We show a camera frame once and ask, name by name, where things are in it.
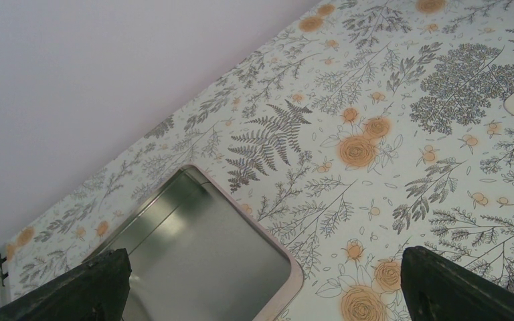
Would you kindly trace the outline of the empty silver metal tray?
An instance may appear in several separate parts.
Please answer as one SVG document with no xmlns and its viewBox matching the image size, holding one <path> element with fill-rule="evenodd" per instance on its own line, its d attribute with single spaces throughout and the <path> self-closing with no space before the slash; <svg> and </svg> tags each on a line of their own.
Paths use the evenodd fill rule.
<svg viewBox="0 0 514 321">
<path fill-rule="evenodd" d="M 131 263 L 123 320 L 275 320 L 303 271 L 205 172 L 177 169 L 96 249 Z"/>
</svg>

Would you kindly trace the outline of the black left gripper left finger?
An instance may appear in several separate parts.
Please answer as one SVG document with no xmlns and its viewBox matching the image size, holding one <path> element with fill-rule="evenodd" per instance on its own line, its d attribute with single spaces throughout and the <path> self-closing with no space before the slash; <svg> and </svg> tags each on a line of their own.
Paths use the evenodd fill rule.
<svg viewBox="0 0 514 321">
<path fill-rule="evenodd" d="M 127 250 L 108 250 L 0 307 L 0 320 L 121 320 L 130 292 Z"/>
</svg>

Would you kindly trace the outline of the floral paper table cover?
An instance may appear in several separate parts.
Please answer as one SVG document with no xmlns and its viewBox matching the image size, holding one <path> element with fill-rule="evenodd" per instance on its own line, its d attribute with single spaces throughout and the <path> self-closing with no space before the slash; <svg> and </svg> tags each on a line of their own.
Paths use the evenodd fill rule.
<svg viewBox="0 0 514 321">
<path fill-rule="evenodd" d="M 9 241 L 9 293 L 190 164 L 300 263 L 281 320 L 408 320 L 407 246 L 514 293 L 513 93 L 514 1 L 323 1 Z"/>
</svg>

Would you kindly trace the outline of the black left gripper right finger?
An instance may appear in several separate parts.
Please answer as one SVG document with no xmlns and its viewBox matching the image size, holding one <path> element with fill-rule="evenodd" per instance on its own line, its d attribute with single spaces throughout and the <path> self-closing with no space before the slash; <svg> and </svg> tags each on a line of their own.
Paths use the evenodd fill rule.
<svg viewBox="0 0 514 321">
<path fill-rule="evenodd" d="M 423 246 L 402 254 L 401 287 L 412 320 L 514 320 L 514 294 Z"/>
</svg>

